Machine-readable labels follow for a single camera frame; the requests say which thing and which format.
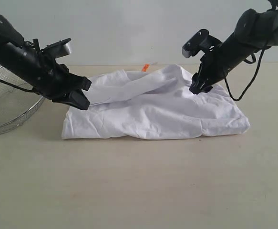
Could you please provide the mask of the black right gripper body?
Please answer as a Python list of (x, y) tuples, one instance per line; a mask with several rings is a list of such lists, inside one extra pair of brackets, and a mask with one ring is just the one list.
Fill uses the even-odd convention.
[(224, 80), (234, 69), (234, 53), (229, 49), (213, 49), (209, 53), (204, 53), (200, 62), (197, 72), (199, 83), (205, 82), (207, 85), (213, 86)]

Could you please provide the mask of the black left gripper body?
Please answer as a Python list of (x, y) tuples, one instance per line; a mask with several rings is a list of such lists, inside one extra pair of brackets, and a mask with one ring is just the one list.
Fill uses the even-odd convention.
[(78, 76), (63, 64), (31, 67), (31, 86), (36, 94), (53, 102), (74, 102), (78, 99)]

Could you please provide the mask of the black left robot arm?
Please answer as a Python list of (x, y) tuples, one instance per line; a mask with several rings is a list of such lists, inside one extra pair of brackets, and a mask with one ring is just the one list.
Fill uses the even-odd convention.
[(90, 101), (84, 92), (92, 82), (71, 73), (56, 59), (71, 53), (67, 38), (40, 48), (38, 39), (26, 41), (0, 14), (0, 65), (32, 86), (27, 90), (80, 110), (88, 110)]

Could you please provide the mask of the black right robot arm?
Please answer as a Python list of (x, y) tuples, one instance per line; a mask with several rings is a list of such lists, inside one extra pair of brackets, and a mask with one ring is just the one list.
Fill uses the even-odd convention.
[(278, 9), (264, 13), (248, 9), (224, 42), (211, 36), (207, 29), (200, 29), (183, 46), (185, 57), (204, 52), (189, 90), (193, 94), (208, 93), (247, 57), (272, 46), (278, 46)]

